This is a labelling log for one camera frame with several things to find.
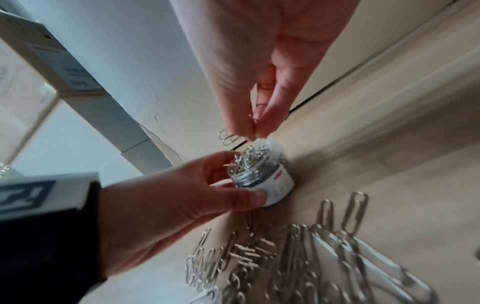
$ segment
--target round container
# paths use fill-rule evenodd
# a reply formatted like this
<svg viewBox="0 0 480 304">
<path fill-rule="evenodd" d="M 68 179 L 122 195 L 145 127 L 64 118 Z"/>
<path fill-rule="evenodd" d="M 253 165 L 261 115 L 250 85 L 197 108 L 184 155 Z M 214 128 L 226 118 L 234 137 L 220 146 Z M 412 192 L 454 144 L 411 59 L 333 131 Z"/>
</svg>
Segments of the round container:
<svg viewBox="0 0 480 304">
<path fill-rule="evenodd" d="M 284 161 L 282 149 L 274 139 L 260 139 L 230 164 L 228 174 L 238 188 L 263 191 L 267 207 L 281 201 L 295 185 L 283 166 Z"/>
</svg>

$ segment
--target white label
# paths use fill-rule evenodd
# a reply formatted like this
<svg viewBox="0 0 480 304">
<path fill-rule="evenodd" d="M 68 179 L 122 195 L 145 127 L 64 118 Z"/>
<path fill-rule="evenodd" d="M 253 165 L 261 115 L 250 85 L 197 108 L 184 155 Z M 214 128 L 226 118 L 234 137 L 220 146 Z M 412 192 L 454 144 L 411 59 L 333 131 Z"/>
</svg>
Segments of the white label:
<svg viewBox="0 0 480 304">
<path fill-rule="evenodd" d="M 261 190 L 266 195 L 265 207 L 278 203 L 294 188 L 294 180 L 285 170 L 283 165 L 263 183 L 252 187 L 251 189 Z"/>
<path fill-rule="evenodd" d="M 29 45 L 56 74 L 74 91 L 97 91 L 102 86 L 89 72 L 66 50 Z"/>
</svg>

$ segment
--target person's left hand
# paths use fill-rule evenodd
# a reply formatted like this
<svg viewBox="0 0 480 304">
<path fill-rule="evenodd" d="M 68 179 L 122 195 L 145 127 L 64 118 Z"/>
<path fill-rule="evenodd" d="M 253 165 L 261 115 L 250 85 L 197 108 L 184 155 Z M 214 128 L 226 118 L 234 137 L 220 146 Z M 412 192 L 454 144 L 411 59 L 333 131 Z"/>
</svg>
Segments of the person's left hand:
<svg viewBox="0 0 480 304">
<path fill-rule="evenodd" d="M 226 164 L 235 152 L 220 152 L 169 171 L 101 190 L 98 229 L 104 277 L 130 270 L 154 257 L 192 229 L 228 211 L 266 202 L 260 191 L 232 184 Z"/>
</svg>

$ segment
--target red logo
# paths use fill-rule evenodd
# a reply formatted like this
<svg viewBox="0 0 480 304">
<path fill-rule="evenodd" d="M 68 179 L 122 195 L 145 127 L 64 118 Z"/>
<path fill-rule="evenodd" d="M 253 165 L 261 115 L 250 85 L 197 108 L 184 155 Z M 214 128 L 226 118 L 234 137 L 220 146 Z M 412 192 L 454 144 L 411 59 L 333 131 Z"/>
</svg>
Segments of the red logo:
<svg viewBox="0 0 480 304">
<path fill-rule="evenodd" d="M 282 173 L 283 173 L 283 171 L 280 170 L 280 172 L 275 175 L 273 180 L 277 180 L 282 175 Z"/>
</svg>

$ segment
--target person's right hand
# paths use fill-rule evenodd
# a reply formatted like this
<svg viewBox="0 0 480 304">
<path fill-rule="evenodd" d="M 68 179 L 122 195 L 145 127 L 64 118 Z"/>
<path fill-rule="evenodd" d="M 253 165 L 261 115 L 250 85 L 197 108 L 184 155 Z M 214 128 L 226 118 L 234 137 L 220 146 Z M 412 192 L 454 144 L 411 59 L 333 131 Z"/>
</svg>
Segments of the person's right hand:
<svg viewBox="0 0 480 304">
<path fill-rule="evenodd" d="M 253 140 L 267 137 L 287 117 L 360 0 L 171 2 L 226 128 Z"/>
</svg>

